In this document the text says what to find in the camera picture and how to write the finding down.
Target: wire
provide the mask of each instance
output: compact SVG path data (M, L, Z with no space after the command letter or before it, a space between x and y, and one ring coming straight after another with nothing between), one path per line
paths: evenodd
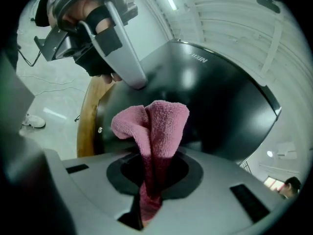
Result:
M71 82L73 82L76 78L74 78L74 79L72 79L71 81L69 81L69 82L65 82L65 83L57 83L57 82L50 82L50 81L48 81L48 80L45 80L45 79L43 79L43 78L40 78L40 77L36 77L36 76L32 76L32 75L30 75L30 76L27 76L27 75L20 75L20 77L21 76L23 76L23 77L34 77L34 78L36 78L36 79L39 79L39 80L43 80L43 81L45 81L45 82L47 82L47 83L49 83L49 84L59 84L59 85L63 85L63 84L70 84Z
M25 61L30 67L33 67L33 66L37 63L38 58L39 58L40 55L41 55L41 51L39 51L39 52L38 52L38 55L37 55L37 57L36 57L36 59L35 59L35 61L34 61L34 63L31 64L31 63L27 60L27 58L24 57L23 53L22 53L20 50L18 50L18 51L19 51L19 53L21 54L21 56L22 56L22 58L24 59L24 61Z
M76 89L76 90L79 90L79 91L81 91L81 92L83 92L83 93L86 93L85 91L83 91L83 90L81 90L81 89L78 89L78 88L75 88L75 87L70 86L70 87L66 87L66 88L64 88L64 89L57 89L57 90L51 90L51 91L43 91L43 92L40 92L40 93L38 93L38 94L35 94L35 96L38 96L38 95L40 95L40 94L42 94L42 93L46 93L46 92L64 91L64 90L69 89L69 88Z

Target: gray tile floor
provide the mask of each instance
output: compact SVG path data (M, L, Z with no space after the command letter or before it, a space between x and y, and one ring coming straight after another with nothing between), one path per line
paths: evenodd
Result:
M21 14L18 44L24 56L33 62L38 54L34 36L45 38L50 27L36 27L30 21L36 1L32 1ZM19 56L17 75L36 96L29 113L45 119L43 129L23 126L21 135L34 139L42 148L56 150L60 158L76 158L76 133L90 77L70 58L47 62L42 56L30 67Z

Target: towel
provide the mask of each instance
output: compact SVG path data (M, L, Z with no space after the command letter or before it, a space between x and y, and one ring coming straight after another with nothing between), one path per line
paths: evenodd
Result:
M112 120L112 130L120 139L133 137L145 169L140 187L140 215L144 226L161 208L167 168L182 138L189 116L187 107L162 100L147 107L132 106Z

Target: wooden board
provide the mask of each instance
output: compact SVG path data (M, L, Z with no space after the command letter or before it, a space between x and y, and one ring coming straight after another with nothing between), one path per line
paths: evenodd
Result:
M93 77L87 89L77 129L77 157L93 156L95 117L99 100L112 87L111 84L104 83L102 77Z

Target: hand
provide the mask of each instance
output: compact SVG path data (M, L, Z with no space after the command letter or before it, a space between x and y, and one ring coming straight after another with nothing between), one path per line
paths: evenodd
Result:
M84 21L91 11L93 11L97 7L100 7L101 5L102 3L99 0L78 0L63 16L63 20L69 21L72 24L76 24L80 20ZM51 26L54 26L56 24L56 20L52 15L52 9L48 11L48 19ZM100 33L101 31L109 28L111 25L111 20L109 18L106 18L99 22L96 27L96 32ZM112 76L101 75L101 77L107 84L111 83L112 80L114 80L115 82L122 80L116 73L112 73Z

